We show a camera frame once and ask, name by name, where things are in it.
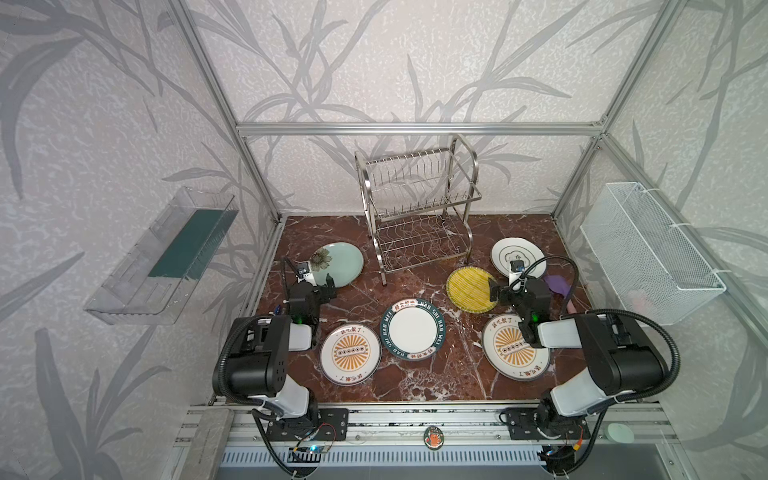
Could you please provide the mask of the yellow woven pattern plate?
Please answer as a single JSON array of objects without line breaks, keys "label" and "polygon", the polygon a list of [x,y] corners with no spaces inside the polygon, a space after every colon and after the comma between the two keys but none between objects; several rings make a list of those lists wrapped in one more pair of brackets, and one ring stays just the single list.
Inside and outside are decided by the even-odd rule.
[{"label": "yellow woven pattern plate", "polygon": [[462,267],[453,271],[446,282],[446,293],[459,309],[474,313],[486,313],[496,307],[490,298],[489,281],[493,276],[478,267]]}]

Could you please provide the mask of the white plate dark green rim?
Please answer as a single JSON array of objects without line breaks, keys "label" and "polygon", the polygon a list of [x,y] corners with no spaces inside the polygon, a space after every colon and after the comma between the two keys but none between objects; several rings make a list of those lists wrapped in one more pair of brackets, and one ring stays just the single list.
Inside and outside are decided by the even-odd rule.
[{"label": "white plate dark green rim", "polygon": [[424,299],[410,298],[391,305],[380,322],[380,340],[395,357],[421,361],[443,346],[447,327],[442,312]]}]

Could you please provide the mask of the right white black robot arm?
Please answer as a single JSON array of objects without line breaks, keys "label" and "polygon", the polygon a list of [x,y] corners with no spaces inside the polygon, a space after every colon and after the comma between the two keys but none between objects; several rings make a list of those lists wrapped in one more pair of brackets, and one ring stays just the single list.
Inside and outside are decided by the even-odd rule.
[{"label": "right white black robot arm", "polygon": [[677,379],[680,350],[653,320],[621,309],[550,317],[551,292],[539,278],[502,286],[490,279],[489,298],[513,308],[522,341],[535,350],[579,349],[586,367],[539,402],[541,426],[602,413],[615,404],[660,394]]}]

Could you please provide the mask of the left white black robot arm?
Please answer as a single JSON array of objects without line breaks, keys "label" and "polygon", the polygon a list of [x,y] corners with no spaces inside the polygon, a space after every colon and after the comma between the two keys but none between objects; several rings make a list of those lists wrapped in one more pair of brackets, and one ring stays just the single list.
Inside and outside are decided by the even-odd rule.
[{"label": "left white black robot arm", "polygon": [[214,367],[214,393],[254,407],[264,421],[317,426],[317,401],[288,374],[288,357],[316,346],[320,307],[335,297],[331,277],[323,285],[300,280],[280,312],[236,319]]}]

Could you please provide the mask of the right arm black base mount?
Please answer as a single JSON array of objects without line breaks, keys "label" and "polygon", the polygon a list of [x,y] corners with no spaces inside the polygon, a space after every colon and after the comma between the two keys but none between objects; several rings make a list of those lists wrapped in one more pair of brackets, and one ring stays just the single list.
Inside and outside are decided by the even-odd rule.
[{"label": "right arm black base mount", "polygon": [[498,420],[512,440],[578,441],[591,438],[585,417],[564,417],[546,408],[512,407],[502,410]]}]

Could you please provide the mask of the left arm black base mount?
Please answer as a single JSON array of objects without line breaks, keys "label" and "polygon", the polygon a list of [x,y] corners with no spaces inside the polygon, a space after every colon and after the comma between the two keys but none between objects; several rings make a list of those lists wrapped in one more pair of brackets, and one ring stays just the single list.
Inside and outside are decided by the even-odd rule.
[{"label": "left arm black base mount", "polygon": [[348,409],[319,408],[309,410],[301,417],[270,422],[266,435],[270,441],[299,440],[306,437],[321,441],[344,441],[348,426]]}]

